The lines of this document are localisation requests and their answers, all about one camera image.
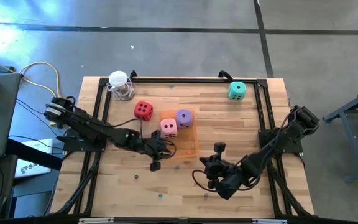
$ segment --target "die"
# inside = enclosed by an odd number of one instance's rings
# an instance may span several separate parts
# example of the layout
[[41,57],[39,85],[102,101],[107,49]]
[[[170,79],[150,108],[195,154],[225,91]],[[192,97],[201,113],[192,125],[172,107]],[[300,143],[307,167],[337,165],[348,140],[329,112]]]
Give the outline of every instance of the die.
[[152,118],[153,106],[144,101],[137,102],[135,106],[134,115],[137,119],[141,119],[142,121],[150,121]]
[[193,123],[190,110],[178,110],[176,113],[176,121],[178,128],[189,128]]
[[228,97],[230,100],[242,100],[246,95],[246,84],[242,82],[230,83]]
[[163,119],[160,122],[161,136],[164,138],[172,138],[178,135],[177,122],[175,119]]

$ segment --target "purple die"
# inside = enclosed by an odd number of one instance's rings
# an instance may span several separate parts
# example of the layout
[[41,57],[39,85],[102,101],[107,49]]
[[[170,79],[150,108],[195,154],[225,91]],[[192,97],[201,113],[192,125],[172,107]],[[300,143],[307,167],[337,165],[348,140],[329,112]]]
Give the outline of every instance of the purple die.
[[191,111],[190,110],[178,110],[177,111],[177,127],[178,128],[189,128],[193,120],[191,119]]

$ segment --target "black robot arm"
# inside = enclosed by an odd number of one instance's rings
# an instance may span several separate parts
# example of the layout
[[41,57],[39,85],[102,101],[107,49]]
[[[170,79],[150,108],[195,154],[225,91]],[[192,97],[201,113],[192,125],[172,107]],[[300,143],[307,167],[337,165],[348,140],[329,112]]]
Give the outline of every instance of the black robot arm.
[[258,184],[269,159],[276,153],[281,153],[287,144],[299,142],[305,136],[313,134],[319,126],[318,122],[319,119],[307,108],[295,106],[285,118],[283,125],[273,130],[276,136],[261,151],[246,155],[236,164],[232,164],[221,159],[221,153],[226,145],[223,142],[216,143],[216,155],[200,158],[205,170],[193,171],[193,178],[195,172],[206,174],[208,188],[215,189],[212,191],[228,200],[237,190],[250,190]]
[[[107,139],[120,149],[150,156],[153,159],[153,163],[150,164],[151,171],[159,170],[159,160],[171,158],[175,153],[167,149],[167,140],[160,138],[160,131],[154,131],[151,138],[143,138],[142,128],[140,132],[128,128],[117,128],[127,122],[111,126],[90,116],[85,110],[77,108],[68,98],[53,98],[51,103],[47,104],[44,116],[49,121],[66,124],[77,131],[80,135],[79,141],[97,144]],[[73,137],[60,136],[58,139],[63,142],[72,141]]]

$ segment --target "pink die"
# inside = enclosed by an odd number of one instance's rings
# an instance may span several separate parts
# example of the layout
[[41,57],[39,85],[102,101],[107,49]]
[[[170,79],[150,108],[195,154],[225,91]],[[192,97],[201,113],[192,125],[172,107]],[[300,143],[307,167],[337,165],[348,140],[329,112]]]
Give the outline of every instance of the pink die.
[[178,135],[177,122],[175,119],[163,119],[160,123],[161,137],[172,138]]

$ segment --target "teal die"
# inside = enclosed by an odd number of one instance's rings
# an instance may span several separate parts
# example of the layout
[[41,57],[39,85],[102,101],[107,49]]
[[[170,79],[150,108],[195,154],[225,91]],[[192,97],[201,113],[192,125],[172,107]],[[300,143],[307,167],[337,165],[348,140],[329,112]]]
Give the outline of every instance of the teal die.
[[246,84],[242,82],[230,83],[229,99],[230,100],[242,100],[246,96]]

